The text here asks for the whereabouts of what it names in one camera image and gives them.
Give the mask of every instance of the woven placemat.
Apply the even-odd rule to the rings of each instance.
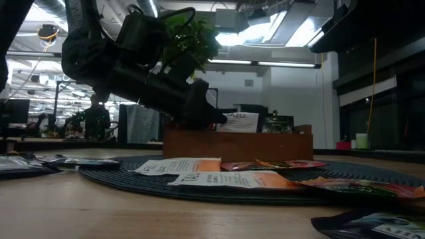
[[[161,156],[118,157],[121,161],[119,169],[88,169],[80,167],[80,173],[90,180],[107,186],[126,191],[167,197],[174,199],[198,200],[206,202],[223,202],[238,204],[267,204],[267,205],[323,205],[329,204],[323,197],[301,192],[244,190],[218,187],[170,187],[167,183],[173,182],[177,176],[145,176],[129,172],[142,166],[147,160],[160,160]],[[282,175],[289,180],[304,181],[326,178],[367,179],[386,183],[397,183],[411,187],[425,185],[425,181],[401,173],[378,169],[375,167],[353,163],[330,162],[327,166],[314,169],[296,169],[286,171]]]

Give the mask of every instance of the green plant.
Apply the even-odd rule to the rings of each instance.
[[[185,22],[186,17],[184,15],[168,18],[165,24],[170,36],[173,36]],[[208,62],[208,59],[216,57],[221,48],[221,45],[215,39],[217,34],[218,31],[206,21],[195,18],[181,30],[176,39],[172,39],[165,47],[162,61],[172,65],[176,56],[187,51],[198,61],[197,69],[205,73],[203,65]]]

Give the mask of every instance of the pink object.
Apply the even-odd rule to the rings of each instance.
[[[337,142],[337,149],[339,150],[349,150],[351,149],[351,142]]]

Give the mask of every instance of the wooden box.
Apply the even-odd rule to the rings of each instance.
[[[313,160],[310,125],[297,133],[227,133],[165,130],[163,158],[221,157],[222,162]]]

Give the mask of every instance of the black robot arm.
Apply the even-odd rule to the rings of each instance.
[[[62,69],[66,75],[92,86],[102,101],[112,93],[188,123],[226,122],[205,98],[209,84],[186,82],[198,64],[191,54],[182,52],[168,73],[150,72],[164,47],[175,40],[167,33],[165,19],[183,12],[194,15],[194,8],[154,18],[133,6],[117,40],[112,40],[100,25],[96,0],[65,3],[69,33],[62,46]]]

